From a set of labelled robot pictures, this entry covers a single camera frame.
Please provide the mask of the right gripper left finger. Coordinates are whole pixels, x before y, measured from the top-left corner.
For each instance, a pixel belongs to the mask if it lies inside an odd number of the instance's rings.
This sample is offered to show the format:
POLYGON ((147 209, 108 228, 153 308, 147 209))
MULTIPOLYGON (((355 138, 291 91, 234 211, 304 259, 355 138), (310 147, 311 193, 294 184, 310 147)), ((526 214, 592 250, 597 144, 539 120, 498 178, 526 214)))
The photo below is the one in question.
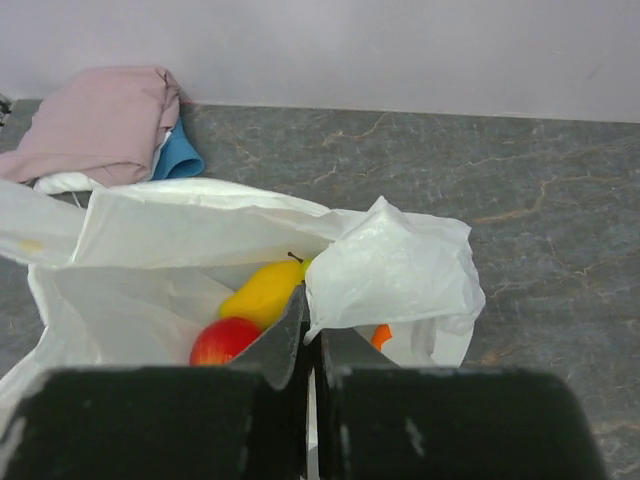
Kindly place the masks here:
POLYGON ((218 367, 48 371, 1 438, 5 479, 299 479, 310 363, 303 287, 281 319, 218 367))

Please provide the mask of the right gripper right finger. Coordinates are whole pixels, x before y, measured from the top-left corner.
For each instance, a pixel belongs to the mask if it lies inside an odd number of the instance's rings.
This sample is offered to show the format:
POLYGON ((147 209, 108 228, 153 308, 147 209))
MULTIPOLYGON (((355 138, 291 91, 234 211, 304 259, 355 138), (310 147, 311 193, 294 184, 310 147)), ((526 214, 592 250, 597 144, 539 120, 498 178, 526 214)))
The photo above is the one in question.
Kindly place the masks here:
POLYGON ((576 396, 521 368, 401 367, 351 329, 313 342, 324 479, 603 479, 576 396))

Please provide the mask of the red apple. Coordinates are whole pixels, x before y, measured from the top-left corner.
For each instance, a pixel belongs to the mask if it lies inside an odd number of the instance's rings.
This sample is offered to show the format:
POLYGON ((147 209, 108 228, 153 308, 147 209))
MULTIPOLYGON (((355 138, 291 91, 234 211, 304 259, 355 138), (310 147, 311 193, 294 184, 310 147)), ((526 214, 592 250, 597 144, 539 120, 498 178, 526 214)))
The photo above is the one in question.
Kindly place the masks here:
POLYGON ((197 336, 191 348, 189 364, 226 364, 248 348, 261 333, 262 330, 258 326, 245 318, 221 318, 197 336))

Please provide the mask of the orange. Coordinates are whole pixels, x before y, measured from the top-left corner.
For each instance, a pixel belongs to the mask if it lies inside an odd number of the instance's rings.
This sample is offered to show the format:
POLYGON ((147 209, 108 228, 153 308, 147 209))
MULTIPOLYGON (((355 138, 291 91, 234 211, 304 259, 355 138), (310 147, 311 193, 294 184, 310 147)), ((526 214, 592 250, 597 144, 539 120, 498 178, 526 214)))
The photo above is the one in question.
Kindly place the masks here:
POLYGON ((382 350, 383 345, 393 337, 391 328, 388 324, 378 325, 371 337, 371 345, 378 351, 382 350))

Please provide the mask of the yellow mango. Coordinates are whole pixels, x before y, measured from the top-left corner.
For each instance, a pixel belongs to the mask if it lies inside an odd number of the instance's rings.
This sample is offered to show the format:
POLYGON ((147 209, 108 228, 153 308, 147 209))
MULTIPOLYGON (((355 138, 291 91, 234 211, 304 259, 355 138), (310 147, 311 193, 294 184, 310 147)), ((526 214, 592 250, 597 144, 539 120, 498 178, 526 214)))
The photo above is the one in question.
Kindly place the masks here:
POLYGON ((302 284, 313 260, 299 258, 272 262, 257 270, 219 307, 220 318, 241 317, 266 330, 282 316, 295 288, 302 284))

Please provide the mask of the white plastic bag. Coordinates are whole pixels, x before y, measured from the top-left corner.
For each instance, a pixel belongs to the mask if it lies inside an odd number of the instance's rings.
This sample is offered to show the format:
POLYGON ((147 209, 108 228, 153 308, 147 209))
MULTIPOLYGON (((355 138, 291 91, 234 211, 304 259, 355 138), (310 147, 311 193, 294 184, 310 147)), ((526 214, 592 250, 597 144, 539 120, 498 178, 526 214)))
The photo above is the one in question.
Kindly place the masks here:
POLYGON ((28 268, 44 332, 1 381, 10 412, 44 371, 181 365, 217 307, 261 265, 310 258, 314 330, 389 324, 408 366, 457 366, 485 304, 469 227, 365 212, 212 179, 103 189, 79 208, 1 185, 1 253, 28 268))

